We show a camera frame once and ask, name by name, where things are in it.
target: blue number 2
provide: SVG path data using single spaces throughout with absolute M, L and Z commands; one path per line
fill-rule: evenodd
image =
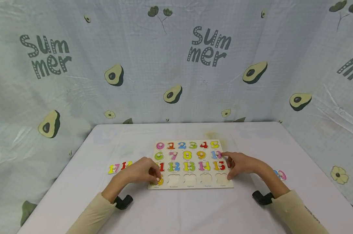
M 178 145 L 179 145 L 179 149 L 185 149 L 186 148 L 186 143 L 184 143 L 184 142 L 179 142 Z
M 176 162 L 176 168 L 174 169 L 174 171 L 179 171 L 179 163 L 178 162 Z

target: yellow number 8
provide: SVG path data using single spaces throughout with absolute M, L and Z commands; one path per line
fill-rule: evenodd
M 191 159 L 192 158 L 192 154 L 190 151 L 184 151 L 183 152 L 183 158 L 188 160 L 188 159 Z
M 162 154 L 162 152 L 156 153 L 156 154 L 154 155 L 154 158 L 155 158 L 156 160 L 162 160 L 162 159 L 163 159 L 163 154 Z

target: black clamp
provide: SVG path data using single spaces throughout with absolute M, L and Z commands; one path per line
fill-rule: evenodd
M 120 197 L 116 197 L 114 203 L 117 203 L 117 205 L 115 205 L 115 207 L 120 210 L 124 210 L 131 204 L 133 200 L 134 199 L 130 195 L 127 195 L 123 200 Z
M 258 190 L 252 193 L 252 197 L 259 205 L 269 205 L 273 202 L 272 199 L 274 198 L 271 192 L 263 196 Z

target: pink number 0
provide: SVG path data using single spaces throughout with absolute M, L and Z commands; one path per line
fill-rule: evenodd
M 157 145 L 156 145 L 155 147 L 156 147 L 158 150 L 159 150 L 159 149 L 162 150 L 164 146 L 165 146 L 164 143 L 159 142 L 159 143 L 157 143 Z
M 282 180 L 287 180 L 286 174 L 284 174 L 284 172 L 282 172 L 281 170 L 278 170 L 278 176 L 279 176 Z

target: pink number 7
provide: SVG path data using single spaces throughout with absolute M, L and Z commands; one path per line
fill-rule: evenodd
M 177 152 L 169 152 L 169 155 L 172 155 L 171 160 L 175 160 Z
M 114 173 L 117 173 L 118 169 L 119 169 L 119 164 L 115 164 L 115 171 L 114 171 Z

